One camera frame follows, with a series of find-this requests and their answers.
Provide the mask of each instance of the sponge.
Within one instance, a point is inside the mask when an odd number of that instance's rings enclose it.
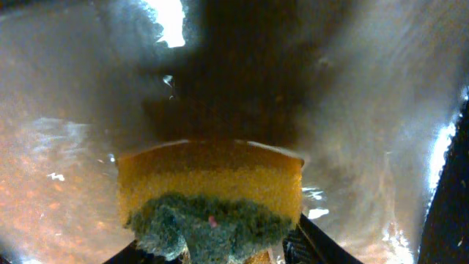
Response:
[[[165,144],[118,160],[121,220],[167,260],[242,263],[300,219],[299,158],[241,141]]]
[[[249,257],[244,264],[270,264],[272,263],[272,258],[269,255],[269,252],[261,252]]]

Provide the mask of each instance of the wet surface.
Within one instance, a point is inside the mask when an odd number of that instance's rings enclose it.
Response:
[[[117,217],[115,157],[190,136],[171,133],[190,123],[198,136],[307,156],[310,219],[365,263],[414,262],[464,99],[467,4],[171,1],[164,11],[154,1],[144,9],[160,11],[149,16],[136,2],[0,17],[5,251],[19,263],[101,263],[116,254],[133,238]],[[182,37],[162,38],[170,36],[164,14],[180,8],[184,31],[174,34]],[[183,115],[188,98],[203,118]],[[144,100],[176,103],[145,113]]]

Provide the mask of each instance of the metal sink basin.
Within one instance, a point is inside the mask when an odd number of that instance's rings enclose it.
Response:
[[[307,157],[303,213],[350,254],[414,263],[467,100],[467,33],[433,31],[446,1],[428,14],[418,1],[293,2],[48,1],[0,13],[0,253],[102,263],[126,247],[114,162],[187,121],[176,111],[158,123],[142,102],[193,99],[221,113],[217,136]],[[457,5],[449,17],[465,24],[468,4]],[[281,245],[273,252],[281,263]]]

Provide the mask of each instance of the stainless steel sink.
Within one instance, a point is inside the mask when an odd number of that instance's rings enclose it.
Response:
[[[467,100],[469,4],[214,3],[0,14],[0,250],[17,263],[102,263],[127,246],[114,162],[165,140],[170,124],[141,103],[176,90],[220,109],[217,133],[242,117],[241,135],[307,157],[303,212],[359,260],[414,263]]]

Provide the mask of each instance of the reflective metal surface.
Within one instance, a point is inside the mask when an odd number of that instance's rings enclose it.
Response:
[[[113,162],[158,140],[140,104],[171,96],[162,78],[135,68],[167,62],[173,47],[204,46],[197,3],[76,2],[1,15],[0,245],[17,263],[101,263],[132,241],[118,223]],[[288,116],[298,138],[281,146],[309,158],[304,213],[365,263],[414,263],[467,100],[469,4],[361,1],[325,30],[311,14],[334,9],[298,3],[298,16],[287,16],[296,27],[265,25],[268,41],[246,45],[269,55],[316,37],[320,47],[292,56],[305,66],[288,72],[309,89]],[[324,78],[313,74],[318,62]],[[226,76],[220,87],[236,81],[246,80]]]

